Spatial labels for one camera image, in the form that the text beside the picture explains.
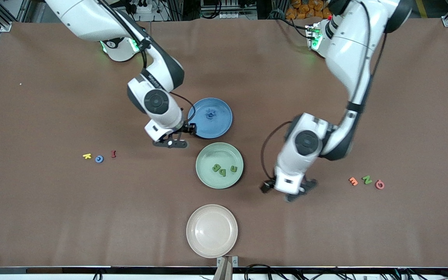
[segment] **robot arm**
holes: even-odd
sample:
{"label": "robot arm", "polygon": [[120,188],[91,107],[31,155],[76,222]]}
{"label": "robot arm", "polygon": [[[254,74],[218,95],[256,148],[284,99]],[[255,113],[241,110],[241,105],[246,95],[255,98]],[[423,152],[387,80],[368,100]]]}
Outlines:
{"label": "robot arm", "polygon": [[46,0],[48,6],[73,34],[87,41],[107,41],[108,47],[133,39],[139,51],[146,51],[153,63],[128,82],[128,97],[142,113],[151,118],[145,126],[154,145],[187,147],[184,140],[172,139],[173,133],[193,133],[180,107],[169,94],[183,83],[181,64],[163,50],[143,28],[123,12],[111,9],[105,0]]}
{"label": "robot arm", "polygon": [[335,161],[350,152],[371,87],[369,65],[375,47],[384,32],[391,32],[389,23],[397,25],[395,22],[400,21],[396,30],[411,11],[406,0],[335,0],[330,4],[333,3],[336,5],[330,9],[336,16],[319,23],[320,28],[308,30],[307,35],[315,38],[309,45],[325,57],[331,73],[347,89],[348,103],[337,126],[307,113],[295,117],[290,124],[274,168],[275,177],[261,187],[263,193],[272,188],[286,193],[289,202],[316,186],[315,180],[305,178],[305,172],[317,158]]}

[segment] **brown tabletop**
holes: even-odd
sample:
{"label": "brown tabletop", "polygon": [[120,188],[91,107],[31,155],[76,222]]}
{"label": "brown tabletop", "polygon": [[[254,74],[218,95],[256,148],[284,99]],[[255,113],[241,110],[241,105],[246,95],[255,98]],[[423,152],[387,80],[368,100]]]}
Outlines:
{"label": "brown tabletop", "polygon": [[[307,173],[318,187],[291,204],[259,191],[260,147],[302,112],[338,123],[347,93],[322,58],[275,21],[153,23],[151,34],[185,68],[177,93],[231,106],[226,135],[153,147],[148,117],[126,96],[141,56],[114,62],[62,24],[2,33],[0,266],[215,265],[185,235],[192,212],[212,203],[238,220],[229,254],[241,265],[448,266],[448,28],[439,19],[410,19],[389,35],[351,154],[318,159]],[[267,147],[269,170],[283,131]],[[243,155],[232,188],[196,176],[213,142]],[[384,190],[364,185],[366,175]]]}

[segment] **green plate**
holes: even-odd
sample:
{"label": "green plate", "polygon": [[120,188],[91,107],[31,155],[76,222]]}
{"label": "green plate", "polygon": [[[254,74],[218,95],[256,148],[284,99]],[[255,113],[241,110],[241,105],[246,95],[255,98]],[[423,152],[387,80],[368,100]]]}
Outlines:
{"label": "green plate", "polygon": [[[231,170],[232,166],[236,167],[235,172]],[[203,148],[196,159],[196,174],[211,188],[229,188],[238,182],[243,174],[242,154],[228,143],[210,144]]]}

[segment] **plate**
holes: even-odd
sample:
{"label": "plate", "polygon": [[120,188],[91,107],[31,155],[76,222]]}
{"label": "plate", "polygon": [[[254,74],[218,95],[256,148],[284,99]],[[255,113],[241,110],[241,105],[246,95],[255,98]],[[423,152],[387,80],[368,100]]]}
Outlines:
{"label": "plate", "polygon": [[213,139],[226,133],[233,122],[233,112],[226,102],[218,98],[204,98],[194,103],[188,112],[188,119],[194,114],[190,123],[196,124],[196,135]]}
{"label": "plate", "polygon": [[186,237],[198,255],[209,259],[222,257],[236,243],[238,224],[228,209],[209,204],[201,206],[190,216]]}
{"label": "plate", "polygon": [[228,143],[217,142],[206,146],[198,154],[196,174],[207,186],[225,189],[238,182],[243,166],[243,157],[238,149]]}

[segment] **pile of orange objects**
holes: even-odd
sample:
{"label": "pile of orange objects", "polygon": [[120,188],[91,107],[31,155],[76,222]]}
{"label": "pile of orange objects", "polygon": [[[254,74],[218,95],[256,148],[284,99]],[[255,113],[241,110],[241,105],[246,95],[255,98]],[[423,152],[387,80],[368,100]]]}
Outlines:
{"label": "pile of orange objects", "polygon": [[328,18],[331,12],[325,7],[323,0],[291,0],[291,7],[286,10],[285,18],[304,19],[312,16]]}

